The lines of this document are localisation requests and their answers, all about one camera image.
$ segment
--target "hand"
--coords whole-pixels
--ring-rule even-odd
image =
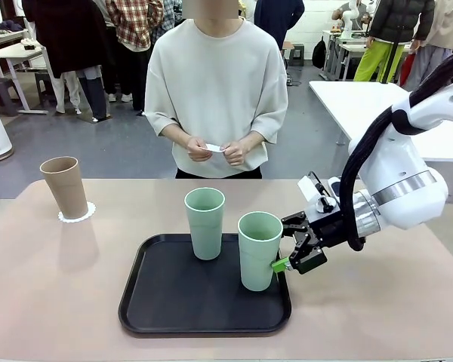
[[[417,51],[421,46],[421,40],[413,40],[413,43],[411,44],[411,50],[412,51]]]
[[[198,137],[190,137],[186,150],[188,151],[188,156],[194,162],[205,162],[213,155],[211,151],[206,150],[206,142]]]
[[[228,162],[230,166],[242,166],[245,163],[245,156],[248,151],[241,142],[234,141],[225,143],[221,146],[221,150],[223,151],[226,162]]]
[[[365,46],[371,49],[372,43],[374,43],[374,36],[369,36],[365,41]]]

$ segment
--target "yellow-green pants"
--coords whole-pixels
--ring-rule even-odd
[[[387,81],[393,80],[393,76],[398,67],[399,60],[402,55],[402,49],[404,47],[404,45],[398,45]],[[361,59],[361,63],[359,64],[356,75],[354,76],[354,81],[370,81],[378,66],[380,71],[377,76],[377,81],[382,81],[384,73],[386,72],[392,48],[393,45],[390,43],[374,40],[372,46],[364,53],[364,56]]]

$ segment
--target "cable bundle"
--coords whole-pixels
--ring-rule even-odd
[[[409,96],[410,107],[431,97],[440,89],[444,88],[450,79],[453,78],[453,54],[441,63],[424,81],[419,88]],[[364,247],[364,242],[359,238],[356,226],[356,215],[354,213],[353,193],[356,177],[361,166],[373,152],[383,132],[392,123],[393,113],[391,107],[382,112],[369,126],[364,137],[361,139],[353,153],[347,160],[346,167],[341,177],[339,195],[341,199],[341,210],[343,214],[344,227],[346,230],[347,242],[355,251]]]

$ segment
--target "green cup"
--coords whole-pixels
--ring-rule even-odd
[[[283,225],[271,213],[247,213],[239,220],[240,271],[245,288],[261,292],[272,281]]]
[[[191,191],[184,198],[190,223],[193,252],[201,260],[220,255],[225,195],[207,187]]]

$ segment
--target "black jacket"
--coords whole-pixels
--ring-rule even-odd
[[[22,0],[37,41],[47,48],[55,78],[91,66],[112,63],[106,23],[92,0]]]
[[[274,37],[281,50],[287,30],[294,27],[304,11],[303,0],[257,0],[254,21]]]
[[[380,40],[395,42],[398,31],[402,28],[399,42],[411,41],[419,17],[420,26],[414,38],[425,40],[431,30],[434,11],[434,0],[381,0],[372,20],[369,35]]]

